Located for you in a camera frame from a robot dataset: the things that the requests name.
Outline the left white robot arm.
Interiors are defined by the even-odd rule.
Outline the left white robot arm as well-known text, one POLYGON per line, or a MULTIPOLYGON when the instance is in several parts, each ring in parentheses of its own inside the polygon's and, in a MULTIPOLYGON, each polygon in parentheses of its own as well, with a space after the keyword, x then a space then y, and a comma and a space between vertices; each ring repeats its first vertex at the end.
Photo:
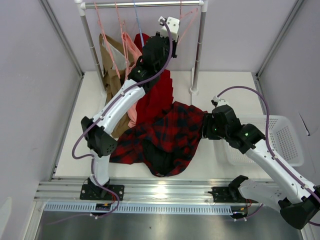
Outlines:
POLYGON ((87 184, 97 200, 105 199, 109 193, 109 158, 118 144, 112 132, 128 110, 157 84, 171 58, 176 58, 177 40, 178 36, 171 32, 150 37, 120 90, 99 113, 81 120, 82 137, 93 158, 87 184))

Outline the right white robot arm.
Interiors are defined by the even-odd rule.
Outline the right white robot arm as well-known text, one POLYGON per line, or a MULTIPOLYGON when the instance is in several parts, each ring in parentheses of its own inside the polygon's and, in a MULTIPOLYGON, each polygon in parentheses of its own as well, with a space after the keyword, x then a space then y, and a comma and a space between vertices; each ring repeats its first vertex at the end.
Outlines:
POLYGON ((228 189, 232 201, 239 202, 244 198, 266 205, 278 211, 290 226, 298 230, 310 224, 320 211, 319 186, 303 177, 271 148, 268 133, 262 133, 251 123, 242 124, 229 105, 205 113, 202 137, 227 142, 258 164, 280 188, 275 191, 240 175, 228 189))

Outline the red plaid skirt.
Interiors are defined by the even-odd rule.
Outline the red plaid skirt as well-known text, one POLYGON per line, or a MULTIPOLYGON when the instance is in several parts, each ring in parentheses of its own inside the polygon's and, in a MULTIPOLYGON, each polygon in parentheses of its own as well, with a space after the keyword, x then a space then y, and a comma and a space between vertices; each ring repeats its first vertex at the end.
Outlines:
POLYGON ((110 155, 117 164, 145 164, 156 177, 181 174, 196 154, 205 111, 175 101, 149 122, 125 131, 110 155))

